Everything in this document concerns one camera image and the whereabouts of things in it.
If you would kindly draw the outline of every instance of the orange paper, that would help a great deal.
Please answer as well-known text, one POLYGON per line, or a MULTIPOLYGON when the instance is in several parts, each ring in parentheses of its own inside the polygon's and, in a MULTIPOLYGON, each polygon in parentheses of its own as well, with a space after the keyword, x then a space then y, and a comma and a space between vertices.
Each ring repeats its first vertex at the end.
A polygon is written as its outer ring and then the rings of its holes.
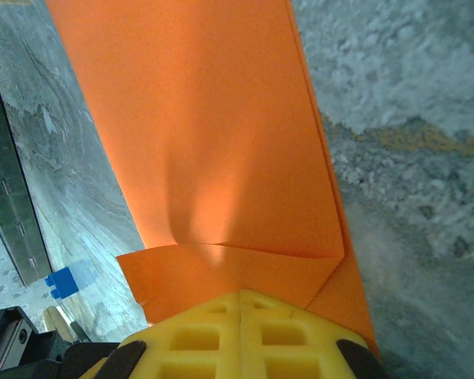
POLYGON ((118 258, 150 321, 251 288, 374 346, 285 0, 48 0, 147 250, 118 258))

